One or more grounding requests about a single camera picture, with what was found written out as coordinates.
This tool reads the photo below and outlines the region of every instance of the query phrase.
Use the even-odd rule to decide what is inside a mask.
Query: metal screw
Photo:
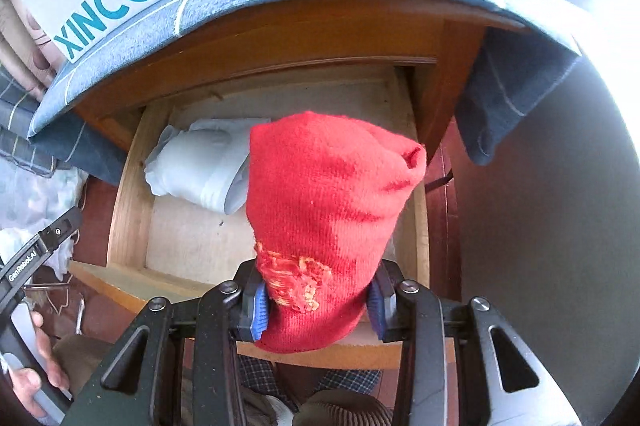
[[[491,308],[491,305],[489,304],[489,301],[487,301],[485,298],[481,298],[481,297],[475,297],[471,300],[471,306],[473,308],[475,308],[475,310],[480,311],[480,312],[486,312],[487,310],[489,310]]]
[[[404,280],[400,282],[400,290],[407,294],[415,294],[420,290],[420,285],[413,280]]]
[[[238,287],[238,284],[236,282],[234,282],[233,280],[229,280],[229,281],[223,281],[220,284],[220,287],[218,287],[218,290],[220,290],[222,294],[233,294],[239,288],[240,287]]]
[[[149,301],[149,310],[153,312],[161,311],[166,307],[166,299],[162,297],[153,298]]]

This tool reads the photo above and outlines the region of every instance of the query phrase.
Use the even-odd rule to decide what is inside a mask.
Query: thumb
[[[14,384],[14,393],[25,409],[34,417],[42,418],[46,414],[44,410],[33,400],[34,395],[40,390],[42,380],[35,370],[22,368],[10,370],[11,381]]]

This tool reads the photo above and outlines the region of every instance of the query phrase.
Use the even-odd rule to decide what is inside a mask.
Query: yellow and orange embroidery
[[[257,268],[269,288],[271,299],[301,313],[318,310],[316,292],[332,277],[328,266],[307,256],[270,251],[259,241],[255,244],[255,252],[258,254]]]

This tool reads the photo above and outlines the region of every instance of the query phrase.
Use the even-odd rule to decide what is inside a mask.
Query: triangular cutout
[[[146,327],[140,327],[133,333],[102,377],[100,383],[103,388],[127,395],[137,392],[148,333]]]
[[[494,342],[495,357],[500,369],[502,388],[507,393],[519,392],[526,388],[535,388],[540,379],[527,364],[526,359],[511,343],[504,330],[494,327],[491,329],[491,339]]]

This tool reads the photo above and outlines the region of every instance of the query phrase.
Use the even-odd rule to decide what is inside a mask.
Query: plaid pants
[[[296,412],[298,407],[278,386],[269,361],[238,356],[240,384],[261,395],[273,395]],[[315,392],[321,390],[350,390],[369,394],[380,380],[380,370],[328,370],[318,382]]]

